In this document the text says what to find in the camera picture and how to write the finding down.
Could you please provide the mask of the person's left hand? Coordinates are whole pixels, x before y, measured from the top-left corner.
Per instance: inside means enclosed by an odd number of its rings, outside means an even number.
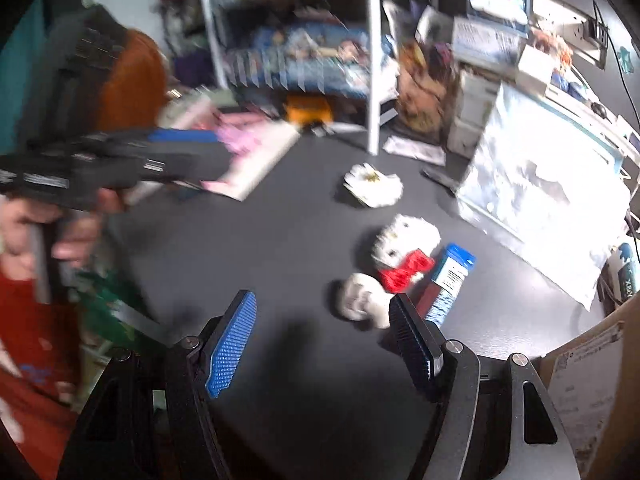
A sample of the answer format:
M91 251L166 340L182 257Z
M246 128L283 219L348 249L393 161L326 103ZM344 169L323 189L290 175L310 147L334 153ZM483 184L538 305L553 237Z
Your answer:
M29 281L35 277L38 245L32 240L35 226L47 234L52 258L80 268L90 257L101 237L108 214L122 212L125 204L117 192L102 188L98 192L98 206L93 212L65 219L58 206L21 197L1 199L1 270L13 281Z

